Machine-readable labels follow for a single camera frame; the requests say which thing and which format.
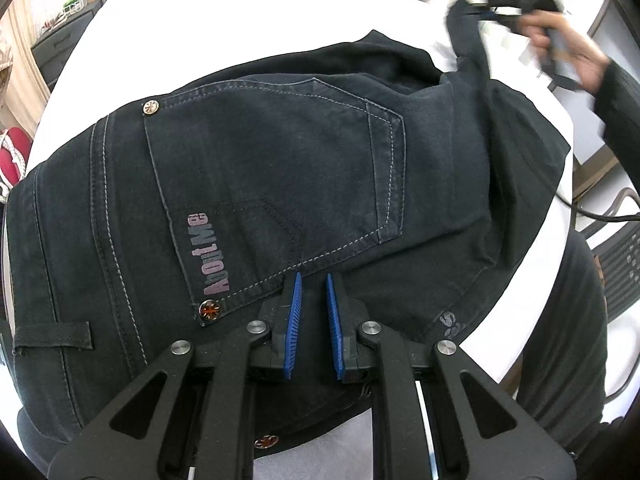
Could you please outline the black jacket sleeve forearm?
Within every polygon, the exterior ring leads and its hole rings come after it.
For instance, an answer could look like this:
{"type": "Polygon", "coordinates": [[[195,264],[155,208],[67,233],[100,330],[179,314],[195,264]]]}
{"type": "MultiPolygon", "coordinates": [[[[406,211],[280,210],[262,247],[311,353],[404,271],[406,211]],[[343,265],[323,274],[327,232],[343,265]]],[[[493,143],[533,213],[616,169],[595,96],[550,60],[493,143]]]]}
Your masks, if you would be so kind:
{"type": "Polygon", "coordinates": [[[594,112],[604,123],[604,143],[639,191],[640,87],[638,81],[614,61],[604,71],[594,100],[594,112]]]}

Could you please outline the person's right hand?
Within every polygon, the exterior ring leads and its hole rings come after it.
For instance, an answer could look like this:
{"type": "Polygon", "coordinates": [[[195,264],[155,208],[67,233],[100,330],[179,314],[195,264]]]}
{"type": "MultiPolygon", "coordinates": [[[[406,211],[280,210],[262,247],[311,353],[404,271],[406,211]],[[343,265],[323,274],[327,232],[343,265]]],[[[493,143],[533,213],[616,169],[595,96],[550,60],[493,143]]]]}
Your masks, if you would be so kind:
{"type": "Polygon", "coordinates": [[[529,38],[539,61],[544,60],[547,54],[554,54],[555,58],[559,55],[561,61],[573,66],[580,86],[592,96],[597,94],[611,60],[591,38],[574,29],[563,13],[534,11],[522,15],[518,19],[518,26],[529,38]],[[551,42],[544,34],[545,29],[559,34],[562,47],[552,51],[551,42]]]}

